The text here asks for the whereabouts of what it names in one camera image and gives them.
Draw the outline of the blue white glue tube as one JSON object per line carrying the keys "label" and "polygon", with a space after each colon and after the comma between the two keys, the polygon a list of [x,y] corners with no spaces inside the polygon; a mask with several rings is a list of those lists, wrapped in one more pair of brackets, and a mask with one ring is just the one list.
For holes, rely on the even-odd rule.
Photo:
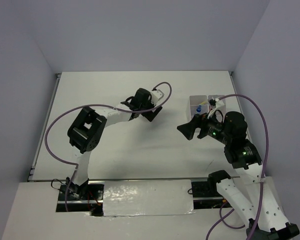
{"label": "blue white glue tube", "polygon": [[201,114],[202,113],[202,106],[199,105],[197,108],[196,108],[196,114]]}

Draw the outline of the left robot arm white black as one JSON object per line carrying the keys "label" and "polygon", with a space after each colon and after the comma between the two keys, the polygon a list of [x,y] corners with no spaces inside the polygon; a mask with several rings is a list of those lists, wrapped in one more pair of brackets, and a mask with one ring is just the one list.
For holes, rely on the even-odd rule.
{"label": "left robot arm white black", "polygon": [[161,90],[148,91],[139,88],[134,96],[119,103],[115,108],[94,110],[89,106],[82,108],[70,126],[67,135],[72,146],[72,160],[76,164],[74,177],[67,178],[70,194],[81,200],[88,193],[88,167],[92,150],[99,144],[103,131],[111,125],[128,122],[139,117],[137,111],[149,122],[161,111],[162,107],[153,110],[164,97]]}

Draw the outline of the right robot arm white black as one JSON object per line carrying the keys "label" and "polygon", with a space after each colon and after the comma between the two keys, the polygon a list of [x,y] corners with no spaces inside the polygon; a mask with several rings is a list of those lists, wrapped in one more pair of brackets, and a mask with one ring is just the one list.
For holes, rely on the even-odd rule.
{"label": "right robot arm white black", "polygon": [[244,184],[248,197],[225,170],[208,175],[207,190],[213,196],[223,196],[237,212],[244,222],[247,239],[290,240],[300,230],[285,216],[263,177],[263,162],[257,148],[247,139],[247,128],[245,117],[236,111],[227,112],[222,122],[216,115],[204,113],[177,126],[187,140],[192,140],[199,129],[199,139],[210,136],[224,144],[226,160]]}

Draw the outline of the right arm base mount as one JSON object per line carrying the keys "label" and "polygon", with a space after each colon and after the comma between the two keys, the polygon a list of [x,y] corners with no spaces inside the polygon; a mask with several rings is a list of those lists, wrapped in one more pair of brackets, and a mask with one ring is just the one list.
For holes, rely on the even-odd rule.
{"label": "right arm base mount", "polygon": [[210,187],[207,181],[202,180],[192,181],[187,193],[192,196],[195,210],[219,209],[225,200]]}

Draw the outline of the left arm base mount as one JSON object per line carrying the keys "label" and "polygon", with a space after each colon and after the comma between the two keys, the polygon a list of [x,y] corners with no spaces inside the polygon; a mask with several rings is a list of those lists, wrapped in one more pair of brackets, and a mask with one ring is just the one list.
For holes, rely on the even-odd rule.
{"label": "left arm base mount", "polygon": [[[50,186],[58,190],[56,212],[65,213],[65,191],[66,185],[61,184],[58,187],[54,187],[51,183]],[[93,217],[102,217],[103,211],[103,195],[104,195],[104,184],[89,184],[87,192],[83,196],[75,196],[73,192],[69,192],[67,196],[67,209],[68,212],[87,212]]]}

